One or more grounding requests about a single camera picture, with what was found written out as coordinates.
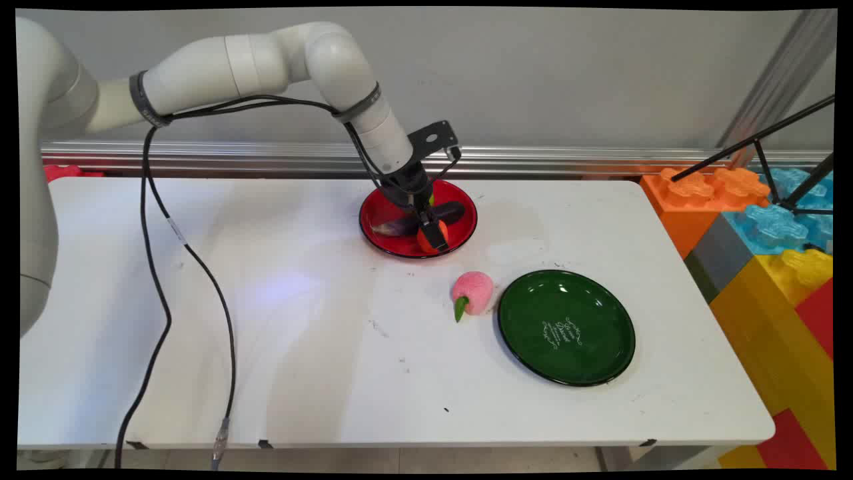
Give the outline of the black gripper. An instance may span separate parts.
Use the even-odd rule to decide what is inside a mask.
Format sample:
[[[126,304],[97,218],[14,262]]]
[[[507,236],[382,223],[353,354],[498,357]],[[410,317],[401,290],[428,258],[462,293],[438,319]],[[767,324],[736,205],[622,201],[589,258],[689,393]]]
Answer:
[[[432,230],[432,250],[441,252],[448,249],[448,229],[444,221],[435,221],[430,206],[432,179],[427,175],[421,160],[410,160],[397,172],[382,177],[381,192],[399,209],[415,212],[421,231]]]

